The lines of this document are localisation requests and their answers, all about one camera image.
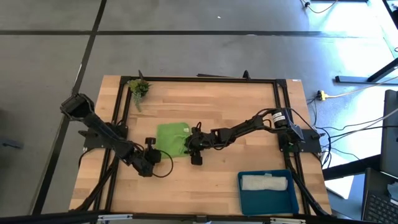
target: green towel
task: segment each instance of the green towel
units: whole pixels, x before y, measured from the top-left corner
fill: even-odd
[[[157,126],[156,149],[169,153],[171,157],[187,156],[184,144],[189,135],[191,131],[187,123],[160,124]]]

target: green leaves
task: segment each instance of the green leaves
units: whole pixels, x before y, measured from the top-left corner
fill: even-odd
[[[149,91],[149,87],[150,84],[143,79],[129,81],[129,88],[132,92],[132,99],[134,100],[134,103],[136,104],[137,110],[139,112],[141,112],[141,107],[139,106],[139,104],[142,101],[142,97],[144,97]]]

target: concrete floor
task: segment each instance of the concrete floor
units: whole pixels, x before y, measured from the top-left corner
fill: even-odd
[[[1,0],[0,29],[90,30],[99,5],[100,0]],[[327,5],[312,4],[316,9]],[[138,69],[147,76],[232,77],[249,70],[256,78],[301,79],[307,98],[317,90],[336,95],[359,86],[336,84],[334,76],[368,76],[393,60],[379,20],[365,3],[339,2],[324,14],[313,14],[298,0],[113,0],[99,29],[315,30],[340,36],[100,36],[81,86],[93,100],[103,75],[137,75]],[[0,136],[25,144],[22,150],[0,148],[0,217],[29,213],[60,122],[59,105],[70,94],[87,40],[0,35]],[[380,117],[388,88],[398,89],[376,87],[319,103],[318,126],[342,127]],[[45,213],[68,209],[83,145],[79,129],[84,127],[78,123],[68,129]],[[367,131],[333,147],[367,157],[379,153],[380,139],[381,130]]]

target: blue plastic bin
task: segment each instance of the blue plastic bin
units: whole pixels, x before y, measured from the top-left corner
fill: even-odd
[[[287,189],[242,190],[243,175],[272,174],[273,177],[286,177]],[[294,190],[292,174],[289,170],[263,170],[238,173],[239,199],[243,215],[266,215],[278,213],[298,213],[299,205]]]

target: wooden tabletop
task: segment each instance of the wooden tabletop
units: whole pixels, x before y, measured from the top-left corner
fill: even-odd
[[[110,122],[118,93],[120,76],[104,76],[95,112]],[[251,118],[263,108],[274,108],[271,84],[151,82],[152,86],[138,112],[134,103],[129,108],[128,139],[144,145],[146,137],[156,137],[158,124],[185,122],[202,131],[232,127]],[[300,80],[287,80],[291,107],[309,121],[308,108]],[[125,86],[119,118],[126,99]],[[306,128],[294,115],[294,123]],[[100,176],[104,149],[89,152],[81,161],[70,208],[76,208],[93,190]],[[239,207],[237,174],[244,170],[285,169],[277,136],[255,131],[238,138],[222,151],[202,152],[203,165],[193,166],[190,157],[174,159],[174,170],[166,178],[141,177],[131,166],[119,165],[112,212],[242,215]],[[305,183],[315,200],[331,213],[319,161],[311,154],[301,153]],[[166,174],[170,160],[155,165],[154,172]],[[296,196],[303,213],[301,195]],[[102,196],[104,207],[107,186]]]

